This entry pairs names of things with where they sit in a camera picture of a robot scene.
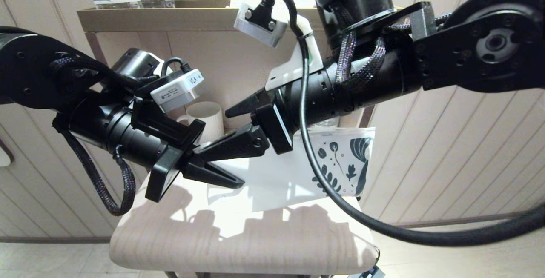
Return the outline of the white blue-printed plastic bag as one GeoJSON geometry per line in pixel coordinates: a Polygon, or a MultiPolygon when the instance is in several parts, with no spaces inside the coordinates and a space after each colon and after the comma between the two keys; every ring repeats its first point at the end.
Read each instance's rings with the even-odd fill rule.
{"type": "MultiPolygon", "coordinates": [[[[311,127],[308,130],[321,174],[341,196],[360,196],[373,151],[374,127],[311,127]]],[[[301,134],[291,152],[268,149],[261,157],[218,161],[217,165],[245,183],[239,189],[207,186],[214,210],[235,208],[260,212],[319,200],[327,193],[312,171],[301,134]]]]}

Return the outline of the white ribbed mug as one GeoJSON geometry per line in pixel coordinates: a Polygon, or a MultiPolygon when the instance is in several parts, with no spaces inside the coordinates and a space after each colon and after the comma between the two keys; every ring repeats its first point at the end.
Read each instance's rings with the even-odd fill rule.
{"type": "Polygon", "coordinates": [[[224,136],[223,111],[216,102],[197,102],[186,109],[185,115],[177,117],[177,122],[187,124],[194,120],[206,123],[204,130],[197,142],[198,145],[207,144],[224,136]]]}

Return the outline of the blue floor device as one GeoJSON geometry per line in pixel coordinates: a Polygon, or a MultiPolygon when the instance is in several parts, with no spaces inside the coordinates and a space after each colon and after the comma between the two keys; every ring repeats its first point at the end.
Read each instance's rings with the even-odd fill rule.
{"type": "Polygon", "coordinates": [[[351,274],[347,278],[385,278],[386,274],[379,266],[373,266],[370,270],[358,274],[351,274]]]}

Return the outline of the beige wooden shelf unit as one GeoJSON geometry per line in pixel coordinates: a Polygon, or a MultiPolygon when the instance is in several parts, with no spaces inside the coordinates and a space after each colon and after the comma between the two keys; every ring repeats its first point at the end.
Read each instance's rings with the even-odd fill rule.
{"type": "MultiPolygon", "coordinates": [[[[234,34],[237,10],[226,4],[190,0],[182,8],[85,10],[79,17],[93,52],[135,32],[145,35],[141,47],[162,59],[167,47],[195,45],[186,51],[207,71],[202,100],[226,109],[273,67],[250,61],[250,40],[234,34]]],[[[372,232],[328,198],[260,212],[214,210],[206,183],[179,176],[159,203],[145,199],[147,185],[145,179],[109,243],[111,261],[141,277],[347,277],[370,270],[379,255],[372,232]]]]}

